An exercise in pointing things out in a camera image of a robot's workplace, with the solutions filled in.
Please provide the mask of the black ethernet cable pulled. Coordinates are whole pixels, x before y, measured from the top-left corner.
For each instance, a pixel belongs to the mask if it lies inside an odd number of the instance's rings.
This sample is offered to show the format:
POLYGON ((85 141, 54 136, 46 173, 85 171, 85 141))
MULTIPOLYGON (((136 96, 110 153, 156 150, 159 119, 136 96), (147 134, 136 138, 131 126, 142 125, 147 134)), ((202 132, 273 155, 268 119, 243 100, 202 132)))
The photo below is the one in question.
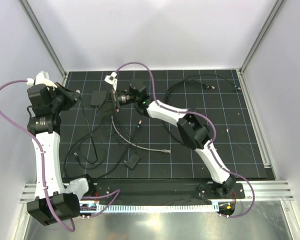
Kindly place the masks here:
POLYGON ((181 85, 185 86, 185 84, 192 84, 192 83, 198 83, 198 84, 200 84, 201 86, 203 86, 203 87, 206 88, 206 89, 212 89, 212 90, 215 89, 215 87, 214 87, 213 85, 205 84, 205 83, 201 82, 201 81, 198 80, 198 79, 190 79, 190 78, 186 78, 186 79, 183 79, 183 80, 181 80, 181 81, 179 81, 179 82, 173 84, 172 86, 170 86, 170 87, 166 90, 165 96, 164 96, 164 102, 168 102, 168 101, 169 101, 169 97, 170 97, 172 91, 173 91, 175 88, 177 88, 177 87, 179 87, 179 86, 181 86, 181 85))

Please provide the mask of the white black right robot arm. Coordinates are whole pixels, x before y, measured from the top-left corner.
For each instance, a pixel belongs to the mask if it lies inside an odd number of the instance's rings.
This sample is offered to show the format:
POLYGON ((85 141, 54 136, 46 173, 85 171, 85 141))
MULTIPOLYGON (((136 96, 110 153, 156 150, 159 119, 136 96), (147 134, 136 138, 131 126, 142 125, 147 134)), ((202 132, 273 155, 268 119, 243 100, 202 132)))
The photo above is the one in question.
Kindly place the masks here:
POLYGON ((183 144, 195 151, 209 170, 214 190, 220 198, 233 193, 236 177, 223 163, 213 144, 216 128, 208 118, 196 111, 170 106, 154 99, 140 79, 132 79, 129 88, 118 91, 116 80, 108 80, 112 89, 97 91, 91 101, 100 113, 111 116, 121 106, 134 104, 140 115, 158 119, 178 128, 183 144))

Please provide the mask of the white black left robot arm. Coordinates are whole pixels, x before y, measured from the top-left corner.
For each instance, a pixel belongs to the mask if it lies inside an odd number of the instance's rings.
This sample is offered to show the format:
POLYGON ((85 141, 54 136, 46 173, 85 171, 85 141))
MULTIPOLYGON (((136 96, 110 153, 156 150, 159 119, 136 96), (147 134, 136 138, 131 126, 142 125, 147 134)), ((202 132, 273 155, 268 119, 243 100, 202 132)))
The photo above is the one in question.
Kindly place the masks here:
POLYGON ((36 157, 34 200, 26 204, 28 213, 43 226, 76 218, 80 200, 96 194, 92 178, 79 175, 65 186, 60 167, 60 128, 62 111, 68 111, 81 97, 59 83, 36 83, 27 89, 34 116, 27 124, 36 157))

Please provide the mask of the black network switch box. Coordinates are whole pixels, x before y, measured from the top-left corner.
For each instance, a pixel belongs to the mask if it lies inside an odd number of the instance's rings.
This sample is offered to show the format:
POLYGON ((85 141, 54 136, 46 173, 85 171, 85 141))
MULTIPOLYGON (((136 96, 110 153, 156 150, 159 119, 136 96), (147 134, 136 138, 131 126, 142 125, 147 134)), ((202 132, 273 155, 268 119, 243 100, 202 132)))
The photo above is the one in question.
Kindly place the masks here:
POLYGON ((91 95, 90 105, 99 108, 107 99, 108 92, 106 90, 94 90, 91 95))

